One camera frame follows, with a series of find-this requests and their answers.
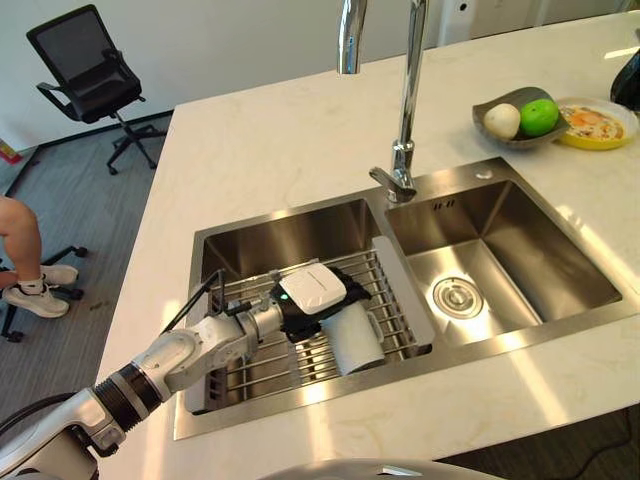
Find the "office chair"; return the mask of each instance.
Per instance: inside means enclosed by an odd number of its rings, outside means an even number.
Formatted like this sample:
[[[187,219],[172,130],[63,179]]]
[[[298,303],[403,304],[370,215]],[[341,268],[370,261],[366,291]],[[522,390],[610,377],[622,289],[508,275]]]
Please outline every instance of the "office chair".
[[[47,258],[45,261],[42,262],[42,265],[53,265],[54,263],[57,263],[60,259],[66,257],[72,252],[75,254],[76,257],[81,257],[81,258],[86,257],[88,253],[85,247],[73,247],[73,246],[67,247],[64,250],[60,250],[55,255]],[[7,271],[7,270],[8,268],[0,266],[0,272]],[[69,298],[70,300],[80,300],[84,295],[84,292],[79,288],[69,289],[64,287],[56,287],[56,288],[52,288],[51,291],[61,293],[62,295]],[[2,333],[0,333],[2,337],[4,337],[8,342],[11,342],[11,343],[19,343],[24,338],[23,332],[19,332],[18,330],[11,330],[11,323],[13,322],[13,317],[15,316],[17,310],[18,310],[18,307],[16,307],[15,305],[7,304],[7,311],[4,315],[4,323],[2,324]]]
[[[140,94],[140,80],[127,66],[122,52],[116,49],[94,5],[86,5],[30,30],[27,38],[47,65],[59,86],[39,83],[38,90],[71,120],[94,123],[103,117],[117,119],[125,135],[113,142],[115,152],[107,162],[112,166],[129,145],[135,144],[155,169],[140,140],[160,137],[167,132],[152,125],[134,129],[118,110],[135,100],[146,101]],[[53,92],[64,94],[62,103]]]

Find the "yellow plate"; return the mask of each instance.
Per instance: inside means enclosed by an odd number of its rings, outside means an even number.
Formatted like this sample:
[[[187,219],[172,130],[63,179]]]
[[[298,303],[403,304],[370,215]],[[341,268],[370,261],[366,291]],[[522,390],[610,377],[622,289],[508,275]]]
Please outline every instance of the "yellow plate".
[[[590,108],[614,118],[622,124],[622,128],[624,129],[624,135],[622,138],[616,138],[612,140],[578,137],[576,135],[572,135],[570,133],[571,130],[569,130],[560,137],[559,141],[567,145],[571,145],[572,147],[583,148],[586,150],[611,150],[613,148],[618,148],[631,142],[640,130],[638,117],[636,117],[633,112],[627,110],[622,105],[618,105],[617,103],[598,100],[595,98],[580,97],[561,98],[559,100],[556,100],[556,103],[558,104],[559,108],[562,108],[563,106],[579,106]]]

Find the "black mesh chair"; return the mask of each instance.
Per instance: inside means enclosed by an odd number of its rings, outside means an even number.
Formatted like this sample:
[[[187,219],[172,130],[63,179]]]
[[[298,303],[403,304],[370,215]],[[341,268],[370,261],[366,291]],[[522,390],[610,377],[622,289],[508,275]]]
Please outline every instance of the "black mesh chair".
[[[140,80],[116,49],[96,7],[87,5],[62,15],[32,29],[27,38],[60,84],[37,85],[51,103],[78,122],[94,123],[109,116],[122,125],[125,135],[113,142],[115,152],[107,162],[109,173],[118,173],[112,164],[132,143],[146,157],[149,167],[156,168],[140,140],[167,132],[152,125],[133,129],[118,114],[131,102],[145,99],[140,96]],[[64,94],[69,103],[60,101],[54,91]]]

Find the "gray bowl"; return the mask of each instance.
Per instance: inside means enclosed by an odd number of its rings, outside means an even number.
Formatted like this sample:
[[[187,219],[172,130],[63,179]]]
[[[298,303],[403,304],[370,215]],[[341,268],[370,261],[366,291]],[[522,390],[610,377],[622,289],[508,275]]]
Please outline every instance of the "gray bowl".
[[[502,95],[501,97],[496,98],[495,100],[491,100],[490,102],[480,105],[474,105],[471,109],[473,123],[475,123],[478,130],[480,130],[480,133],[482,133],[485,137],[509,148],[524,150],[527,148],[537,147],[538,145],[542,145],[544,143],[552,142],[556,138],[560,138],[564,132],[569,130],[569,124],[562,115],[558,115],[558,121],[553,127],[553,130],[551,130],[549,133],[546,133],[540,137],[529,137],[525,135],[521,130],[518,130],[516,136],[511,140],[503,140],[500,137],[495,136],[485,128],[484,123],[482,122],[485,114],[496,105],[499,105],[501,103],[510,103],[518,110],[520,110],[527,103],[533,102],[534,100],[538,100],[540,98],[548,98],[549,100],[553,100],[553,98],[551,98],[551,95],[549,95],[541,88],[519,88],[518,90],[509,92],[506,95]]]

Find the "green lime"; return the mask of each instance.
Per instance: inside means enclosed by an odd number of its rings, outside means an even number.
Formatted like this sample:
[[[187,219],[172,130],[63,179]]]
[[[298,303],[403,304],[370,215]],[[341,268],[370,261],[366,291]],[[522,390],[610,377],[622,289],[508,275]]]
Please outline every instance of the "green lime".
[[[558,115],[558,106],[553,100],[534,100],[520,109],[520,128],[530,137],[539,137],[553,130]]]

